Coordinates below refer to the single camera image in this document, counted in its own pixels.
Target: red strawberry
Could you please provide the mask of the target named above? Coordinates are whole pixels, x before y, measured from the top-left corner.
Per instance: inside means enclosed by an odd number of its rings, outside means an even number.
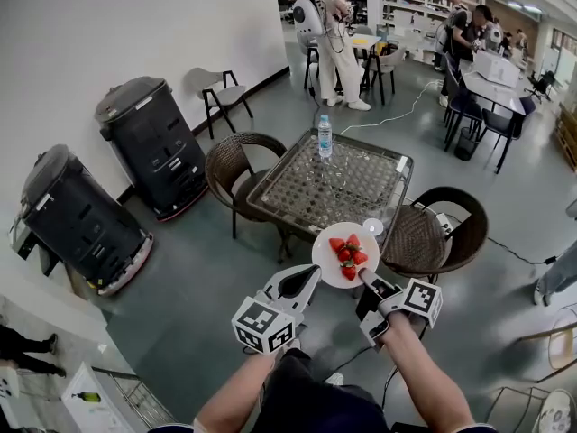
[[[344,248],[337,256],[339,257],[339,262],[346,262],[351,259],[351,251]]]
[[[359,242],[357,235],[349,235],[349,238],[346,240],[346,246],[351,250],[359,250],[361,248],[361,243]]]
[[[341,273],[349,281],[354,281],[354,278],[357,276],[357,268],[353,260],[349,260],[341,265]]]
[[[331,237],[328,242],[336,253],[339,253],[344,247],[344,240],[340,237]]]
[[[354,264],[365,263],[367,260],[369,260],[369,257],[365,253],[359,252],[358,250],[353,252]]]

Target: gray floor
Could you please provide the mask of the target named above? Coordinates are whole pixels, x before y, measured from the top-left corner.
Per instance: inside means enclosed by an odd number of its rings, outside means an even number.
[[[290,145],[311,126],[316,106],[303,89],[304,57],[294,43],[288,43],[287,50],[290,77],[250,98],[253,121],[241,107],[232,119],[238,130],[271,134]],[[385,106],[377,99],[377,89],[368,96],[373,104],[369,113],[343,106],[323,106],[321,112],[330,115],[336,132],[351,124],[374,124],[410,110],[423,86],[438,78],[431,68],[406,61],[396,71],[395,96],[385,78]],[[551,135],[551,112],[537,109],[521,140],[512,144],[500,175],[495,175],[502,143],[492,154],[491,134],[469,162],[442,151],[444,110],[436,103],[437,95],[436,88],[429,88],[413,115],[347,134],[413,157],[410,198],[435,186],[464,189],[485,206],[493,238],[533,261],[560,253],[575,237],[576,226],[564,209],[577,198],[577,185]],[[214,142],[208,133],[199,141],[207,151],[228,134],[221,121]],[[272,155],[258,150],[251,150],[250,158],[257,169],[273,162]],[[234,341],[230,319],[243,298],[279,269],[277,232],[272,225],[240,219],[239,238],[234,241],[230,211],[210,194],[163,225],[154,222],[140,200],[134,198],[127,206],[155,234],[156,245],[133,283],[105,304],[111,313],[108,329],[134,371],[177,419],[188,422],[245,357]],[[295,243],[294,250],[295,258],[283,267],[309,262],[307,244]],[[496,388],[524,388],[548,371],[542,346],[511,346],[517,336],[550,328],[558,309],[577,301],[575,288],[548,309],[534,307],[532,283],[541,271],[486,243],[473,263],[439,281],[444,308],[425,345],[463,388],[477,420],[484,419]],[[302,341],[325,367],[337,366],[366,345],[353,311],[348,294],[320,286],[307,311],[308,329]],[[390,368],[386,355],[368,352],[342,372],[346,382],[361,385],[380,400]],[[546,388],[553,386],[572,390],[574,374],[559,376]],[[517,398],[507,402],[518,407]],[[421,421],[400,378],[390,385],[386,412],[389,424]],[[509,412],[495,421],[508,431],[515,415]]]

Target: trash bin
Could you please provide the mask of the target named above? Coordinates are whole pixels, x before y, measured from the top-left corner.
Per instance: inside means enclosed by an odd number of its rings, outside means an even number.
[[[470,161],[478,144],[479,135],[471,128],[462,128],[459,134],[459,142],[457,147],[454,148],[454,155],[462,161]]]

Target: glass-top table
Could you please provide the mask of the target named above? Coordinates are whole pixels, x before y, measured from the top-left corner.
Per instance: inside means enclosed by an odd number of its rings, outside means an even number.
[[[343,221],[377,218],[383,254],[407,192],[413,160],[406,155],[333,135],[333,154],[321,160],[317,129],[305,132],[249,194],[248,204],[291,234],[314,241]]]

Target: wicker chair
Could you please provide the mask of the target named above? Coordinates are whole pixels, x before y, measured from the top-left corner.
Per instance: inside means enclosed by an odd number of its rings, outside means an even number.
[[[269,221],[263,219],[261,213],[254,210],[246,201],[248,195],[268,170],[254,172],[243,150],[245,144],[265,147],[273,151],[278,157],[287,151],[283,143],[271,136],[247,132],[228,136],[208,152],[205,170],[206,182],[215,197],[233,211],[233,239],[236,239],[237,213],[251,221]],[[236,193],[233,193],[234,184],[246,171],[250,173],[249,178],[240,184]],[[231,199],[230,201],[225,198],[221,188]],[[280,228],[277,227],[277,229],[279,229],[282,240],[279,249],[279,258],[281,259],[283,249],[288,256],[290,256],[290,251],[287,247],[288,237]]]
[[[469,216],[447,234],[435,214],[426,210],[437,202],[454,203],[468,211]],[[432,281],[437,274],[457,270],[472,261],[488,232],[489,220],[477,199],[457,188],[433,188],[411,205],[400,208],[382,260],[402,276],[428,276]],[[449,239],[453,243],[447,256]]]

